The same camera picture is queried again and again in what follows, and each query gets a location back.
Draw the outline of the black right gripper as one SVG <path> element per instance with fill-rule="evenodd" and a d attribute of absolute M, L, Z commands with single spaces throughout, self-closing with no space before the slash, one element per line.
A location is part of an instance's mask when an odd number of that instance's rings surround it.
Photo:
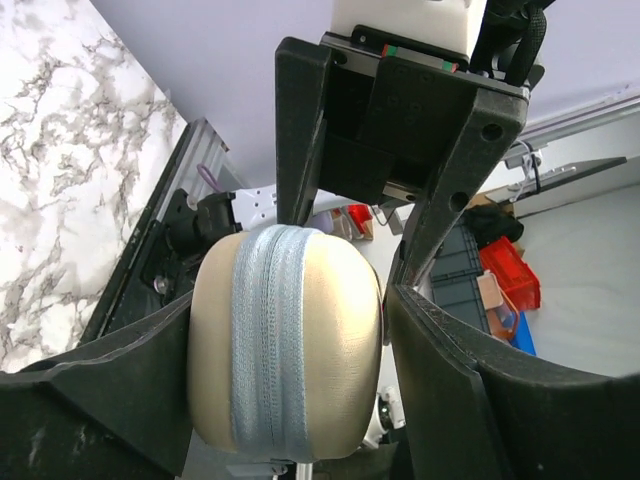
<path fill-rule="evenodd" d="M 318 185 L 413 200 L 438 168 L 389 273 L 413 287 L 522 131 L 529 94 L 471 72 L 466 54 L 364 25 L 321 43 L 287 37 L 275 53 L 277 221 L 305 224 Z"/>

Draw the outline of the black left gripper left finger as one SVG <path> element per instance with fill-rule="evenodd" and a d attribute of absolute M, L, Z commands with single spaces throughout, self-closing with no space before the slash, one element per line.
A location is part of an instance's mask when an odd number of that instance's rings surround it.
<path fill-rule="evenodd" d="M 174 479 L 192 435 L 191 297 L 1 375 L 4 479 Z"/>

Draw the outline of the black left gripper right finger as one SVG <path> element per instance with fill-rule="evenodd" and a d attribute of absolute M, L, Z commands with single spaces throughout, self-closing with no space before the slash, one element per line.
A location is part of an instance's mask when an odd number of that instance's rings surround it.
<path fill-rule="evenodd" d="M 635 479 L 639 378 L 519 351 L 406 286 L 387 313 L 418 479 Z"/>

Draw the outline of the beige zippered umbrella case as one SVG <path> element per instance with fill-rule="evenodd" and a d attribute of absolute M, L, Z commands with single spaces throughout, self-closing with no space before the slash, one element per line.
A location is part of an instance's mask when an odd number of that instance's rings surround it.
<path fill-rule="evenodd" d="M 194 429 L 260 460 L 347 457 L 370 423 L 382 340 L 379 282 L 351 243 L 286 225 L 229 235 L 190 307 Z"/>

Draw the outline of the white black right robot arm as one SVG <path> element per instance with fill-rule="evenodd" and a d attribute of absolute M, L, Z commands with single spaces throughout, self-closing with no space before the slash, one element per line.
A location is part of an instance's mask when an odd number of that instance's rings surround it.
<path fill-rule="evenodd" d="M 321 192 L 413 205 L 390 282 L 413 286 L 515 143 L 547 21 L 543 1 L 338 1 L 317 43 L 275 53 L 277 220 Z"/>

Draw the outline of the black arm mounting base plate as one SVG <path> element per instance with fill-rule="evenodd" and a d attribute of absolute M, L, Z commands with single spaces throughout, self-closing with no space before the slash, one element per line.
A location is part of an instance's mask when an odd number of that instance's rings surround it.
<path fill-rule="evenodd" d="M 206 251 L 241 230 L 235 194 L 198 172 L 221 160 L 221 137 L 204 118 L 185 127 L 79 343 L 144 318 L 191 291 Z"/>

